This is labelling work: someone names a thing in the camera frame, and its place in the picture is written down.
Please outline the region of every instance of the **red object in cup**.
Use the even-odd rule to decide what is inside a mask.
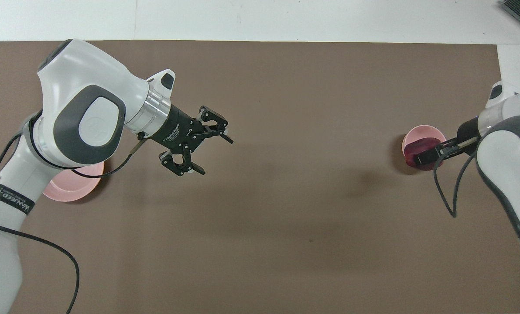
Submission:
[[[414,161],[415,155],[423,151],[433,149],[436,145],[446,141],[446,137],[436,127],[430,125],[419,125],[411,129],[402,141],[402,153],[405,162],[410,167],[419,170],[430,171],[434,168],[433,164],[416,165]]]

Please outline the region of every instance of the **black cable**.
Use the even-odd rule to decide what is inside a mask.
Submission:
[[[90,178],[107,177],[107,176],[112,175],[113,173],[119,171],[122,167],[124,167],[124,165],[126,165],[126,163],[128,163],[128,161],[130,160],[130,157],[132,157],[132,154],[128,154],[128,157],[126,157],[126,159],[124,159],[123,163],[121,163],[120,166],[116,167],[116,169],[113,171],[109,171],[108,173],[103,173],[100,175],[89,175],[89,174],[81,173],[80,171],[77,171],[76,169],[72,169],[72,172],[77,175],[80,175],[81,177],[90,177]]]
[[[442,155],[440,155],[440,157],[436,161],[435,166],[433,168],[433,177],[434,177],[434,181],[435,181],[435,184],[436,184],[436,188],[438,189],[438,192],[440,193],[440,197],[442,198],[442,201],[444,202],[444,205],[446,206],[446,209],[450,213],[450,216],[456,218],[456,216],[458,215],[456,207],[457,207],[457,203],[458,203],[458,188],[460,186],[460,181],[462,180],[462,175],[464,174],[465,169],[468,167],[469,163],[471,163],[472,159],[475,158],[475,155],[476,155],[477,151],[474,151],[468,157],[468,159],[465,161],[464,165],[462,166],[462,168],[460,170],[460,173],[458,174],[458,178],[456,179],[456,185],[454,186],[454,197],[453,197],[452,208],[450,208],[450,205],[448,205],[448,201],[446,200],[446,197],[444,197],[444,193],[442,192],[440,184],[438,183],[438,177],[436,175],[436,169],[438,169],[438,167],[440,167],[440,163],[444,160],[444,158],[446,158],[446,156],[450,155],[454,150],[455,149],[453,149],[453,148],[449,149],[449,150],[448,149],[444,149],[444,153]]]
[[[9,234],[13,234],[13,235],[17,235],[17,236],[21,236],[21,237],[25,237],[25,238],[30,239],[30,240],[39,241],[39,242],[41,242],[43,244],[46,244],[46,245],[48,245],[48,246],[50,246],[52,248],[55,248],[55,249],[59,250],[60,252],[64,253],[66,256],[68,256],[68,258],[70,258],[70,260],[74,264],[74,268],[76,269],[76,288],[74,289],[74,295],[72,297],[72,301],[70,302],[70,306],[68,307],[68,310],[66,311],[66,314],[69,314],[70,311],[72,310],[72,307],[74,306],[74,302],[76,301],[76,296],[78,294],[78,289],[80,287],[80,268],[78,267],[78,262],[76,261],[74,256],[72,256],[72,254],[70,254],[67,250],[61,248],[60,246],[52,243],[51,241],[47,241],[45,239],[41,239],[40,237],[37,237],[37,236],[34,236],[34,235],[30,235],[30,234],[26,234],[24,232],[16,231],[16,230],[13,230],[13,229],[9,229],[9,228],[3,227],[3,226],[0,226],[0,231],[7,232]]]
[[[6,144],[6,147],[4,148],[4,150],[2,151],[2,154],[0,155],[0,164],[2,163],[2,160],[4,159],[4,157],[6,156],[6,153],[8,152],[8,150],[10,149],[10,146],[12,146],[12,144],[17,140],[19,139],[19,137],[21,137],[21,132],[20,133],[16,133],[11,139],[10,141],[8,141],[8,143]]]
[[[132,157],[132,155],[134,155],[134,153],[136,153],[136,151],[142,146],[142,144],[144,144],[145,142],[147,141],[147,139],[142,139],[140,140],[140,142],[138,142],[133,148],[132,150],[130,151],[130,153],[128,154],[128,156],[126,157],[126,159],[124,159],[123,163],[120,164],[120,166],[116,167],[116,169],[114,169],[113,171],[109,171],[108,173],[103,173],[103,174],[100,174],[100,175],[88,175],[88,174],[84,174],[84,173],[81,173],[80,171],[77,171],[76,169],[72,169],[73,173],[77,174],[77,175],[80,175],[81,177],[90,177],[92,179],[95,179],[95,178],[98,178],[98,177],[108,177],[109,175],[112,175],[113,173],[119,171],[122,167],[124,167],[124,165],[126,165],[128,163],[128,161],[130,160],[130,157]]]

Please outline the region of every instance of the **brown table surface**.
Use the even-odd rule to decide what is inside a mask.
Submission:
[[[58,42],[0,42],[0,152],[41,108],[38,64]],[[503,208],[468,167],[459,216],[432,173],[404,164],[416,125],[455,137],[500,79],[471,44],[98,41],[136,76],[171,68],[172,102],[207,105],[234,145],[208,139],[183,177],[146,143],[86,198],[42,196],[22,231],[81,268],[73,314],[520,312],[520,252]],[[126,132],[108,168],[136,137]],[[448,198],[465,157],[439,169]],[[19,240],[13,314],[59,313],[74,271]]]

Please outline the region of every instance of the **pink cup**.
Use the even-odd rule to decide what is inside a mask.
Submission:
[[[81,167],[77,171],[87,175],[101,175],[104,169],[105,163],[102,162]],[[82,177],[73,171],[65,170],[53,177],[43,194],[55,201],[76,201],[93,191],[100,180],[100,177]]]
[[[402,154],[405,156],[404,150],[406,145],[426,137],[433,137],[434,139],[438,139],[441,143],[446,141],[444,134],[442,134],[442,132],[440,132],[436,127],[430,125],[418,125],[405,135],[404,140],[401,143]]]

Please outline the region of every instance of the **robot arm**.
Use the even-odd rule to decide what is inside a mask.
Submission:
[[[206,106],[197,119],[171,105],[175,75],[148,80],[81,40],[67,40],[39,66],[43,110],[29,117],[10,161],[0,171],[0,226],[19,230],[49,181],[64,169],[105,161],[116,151],[122,127],[168,149],[160,161],[177,175],[204,169],[191,153],[208,137],[226,135],[228,122]],[[182,154],[183,162],[173,161]],[[17,236],[0,231],[0,314],[21,285]]]
[[[168,148],[161,161],[177,175],[191,170],[204,173],[190,158],[203,139],[220,135],[232,143],[223,116],[202,106],[198,119],[192,119],[171,105],[175,79],[171,70],[143,80],[95,46],[67,40],[37,74],[43,112],[27,131],[33,150],[54,167],[82,167],[108,159],[118,147],[123,126]],[[216,125],[202,124],[210,120]],[[183,144],[190,152],[183,151]],[[172,154],[182,154],[183,164],[172,158],[166,163]]]
[[[478,172],[503,205],[520,241],[520,93],[509,84],[493,86],[485,110],[463,123],[457,137],[422,151],[408,164],[421,167],[475,151]]]

